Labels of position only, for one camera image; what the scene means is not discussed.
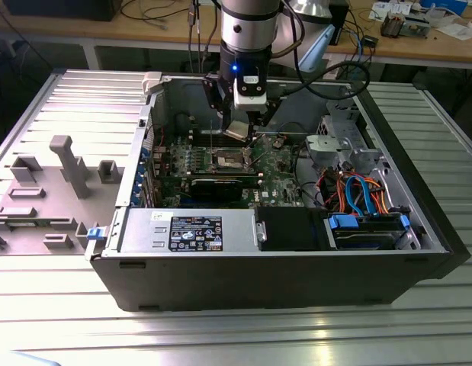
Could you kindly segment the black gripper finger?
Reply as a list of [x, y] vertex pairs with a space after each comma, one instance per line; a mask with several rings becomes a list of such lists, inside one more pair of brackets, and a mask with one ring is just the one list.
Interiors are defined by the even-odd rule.
[[252, 139], [254, 137], [255, 126], [266, 127], [278, 110], [277, 101], [267, 101], [265, 106], [265, 113], [260, 111], [248, 111], [246, 113], [249, 120], [248, 133], [246, 137], [247, 139]]
[[220, 129], [225, 131], [231, 124], [233, 88], [218, 75], [208, 73], [203, 77], [203, 89], [209, 107], [217, 112]]

